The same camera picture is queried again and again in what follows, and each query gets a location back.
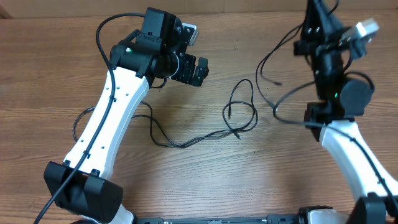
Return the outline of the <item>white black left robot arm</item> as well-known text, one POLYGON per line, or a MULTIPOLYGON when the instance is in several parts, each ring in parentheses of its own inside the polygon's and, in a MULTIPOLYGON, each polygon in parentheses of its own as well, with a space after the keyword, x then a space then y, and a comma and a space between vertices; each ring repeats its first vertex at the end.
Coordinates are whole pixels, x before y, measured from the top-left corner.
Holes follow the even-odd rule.
POLYGON ((200 86, 209 72, 207 59, 187 54, 197 26, 151 7, 143 20, 104 55, 106 82, 85 130, 63 162, 49 162, 44 171, 50 203, 94 223, 135 221, 122 204, 122 187, 110 178, 126 129, 153 81, 200 86))

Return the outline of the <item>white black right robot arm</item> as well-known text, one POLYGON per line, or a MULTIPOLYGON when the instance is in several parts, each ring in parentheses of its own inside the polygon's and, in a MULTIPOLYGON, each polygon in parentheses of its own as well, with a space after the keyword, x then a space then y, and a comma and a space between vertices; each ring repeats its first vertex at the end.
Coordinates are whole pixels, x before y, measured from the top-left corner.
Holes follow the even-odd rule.
POLYGON ((334 158, 349 184, 355 207, 347 223, 385 223, 397 218, 397 181, 382 166, 355 121, 376 90, 351 62, 367 54, 377 34, 374 19, 345 27, 323 1, 309 0, 294 54, 310 60, 318 103, 308 103, 304 124, 334 158))

